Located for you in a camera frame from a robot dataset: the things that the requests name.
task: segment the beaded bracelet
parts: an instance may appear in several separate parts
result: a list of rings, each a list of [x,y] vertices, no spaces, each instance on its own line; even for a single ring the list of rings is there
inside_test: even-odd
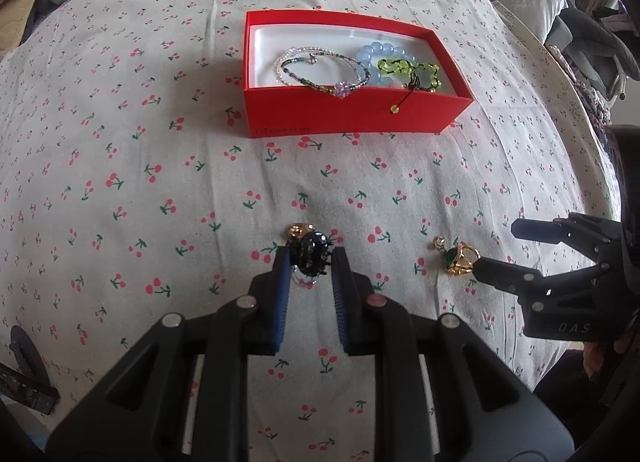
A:
[[[381,57],[395,57],[399,59],[405,59],[409,62],[414,62],[415,57],[411,55],[409,52],[404,50],[402,47],[394,47],[390,43],[380,43],[379,41],[374,41],[370,45],[364,45],[360,49],[360,51],[356,55],[356,59],[364,63],[365,65],[370,66],[371,78],[367,83],[368,86],[391,86],[393,83],[391,77],[383,77],[380,75],[380,72],[376,70],[373,66],[371,66],[372,58],[377,56]]]
[[[442,82],[438,79],[439,69],[437,64],[414,63],[407,59],[381,59],[378,61],[378,70],[382,73],[407,75],[410,80],[404,87],[410,90],[422,90],[423,92],[434,92],[442,86]],[[420,84],[420,79],[415,73],[416,70],[428,70],[429,86]]]
[[[309,57],[294,57],[295,55],[302,53],[309,53]],[[333,57],[338,60],[348,62],[353,67],[353,70],[358,76],[357,82],[351,83],[347,82],[346,80],[340,80],[336,82],[334,86],[322,86],[321,84],[316,84],[308,79],[305,79],[304,77],[296,75],[287,68],[287,65],[292,63],[315,64],[318,61],[317,57],[322,56]],[[274,65],[274,72],[278,80],[283,84],[286,84],[287,86],[295,86],[295,84],[291,84],[282,75],[282,72],[287,74],[287,76],[291,77],[292,79],[295,79],[303,86],[308,86],[309,88],[313,88],[314,90],[318,90],[322,93],[329,93],[330,95],[334,95],[338,98],[345,98],[347,95],[350,95],[350,93],[363,87],[365,84],[367,84],[367,81],[370,77],[370,73],[367,67],[363,63],[360,63],[358,60],[355,60],[351,57],[343,56],[342,54],[339,54],[337,52],[332,52],[331,50],[325,50],[324,48],[318,47],[290,48],[289,50],[287,50],[287,52],[285,52],[281,57],[278,58]]]

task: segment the white bedspread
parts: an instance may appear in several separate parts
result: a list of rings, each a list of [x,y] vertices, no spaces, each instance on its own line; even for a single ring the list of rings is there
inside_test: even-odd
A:
[[[322,8],[433,27],[477,102],[441,135],[249,140],[246,10]],[[556,273],[518,217],[616,216],[574,90],[488,0],[71,0],[0,65],[0,333],[34,339],[59,422],[165,312],[247,291],[311,222],[410,312],[459,314],[532,388],[564,345],[522,336],[515,298],[451,277],[436,235]],[[12,363],[8,350],[2,361]],[[341,352],[330,281],[292,285],[287,336],[251,361],[252,460],[370,460],[371,360]]]

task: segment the blue bead bracelet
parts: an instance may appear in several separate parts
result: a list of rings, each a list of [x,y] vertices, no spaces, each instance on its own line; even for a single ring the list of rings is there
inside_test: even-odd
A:
[[[409,62],[415,61],[415,57],[404,50],[402,47],[394,47],[390,43],[381,43],[375,41],[370,45],[364,45],[356,55],[356,60],[364,64],[369,69],[370,77],[367,86],[391,86],[393,79],[391,77],[382,76],[375,66],[372,66],[373,58],[396,57],[405,59]]]

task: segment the green gemstone ring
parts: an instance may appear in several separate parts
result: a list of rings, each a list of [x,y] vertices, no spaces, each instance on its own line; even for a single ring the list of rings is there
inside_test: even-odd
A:
[[[464,241],[461,241],[455,247],[447,249],[445,247],[444,238],[437,236],[433,240],[433,246],[439,251],[442,251],[446,262],[447,272],[455,275],[471,273],[474,267],[474,262],[477,259],[480,259],[478,249],[471,245],[467,245]],[[466,257],[466,251],[472,252],[476,257],[474,259]]]

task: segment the gold ring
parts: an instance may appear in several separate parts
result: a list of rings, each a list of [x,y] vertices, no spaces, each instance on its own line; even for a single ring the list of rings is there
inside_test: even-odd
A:
[[[444,238],[438,236],[433,241],[433,244],[436,249],[441,250],[444,253],[444,259],[446,262],[447,272],[460,275],[460,274],[469,274],[472,272],[474,263],[476,260],[480,259],[480,252],[475,247],[471,245],[467,245],[464,241],[461,241],[455,247],[452,247],[448,251],[444,246]],[[469,258],[465,255],[465,252],[472,252],[475,254],[475,258]]]
[[[311,233],[316,228],[311,223],[294,223],[287,229],[287,239],[301,239],[307,233]]]

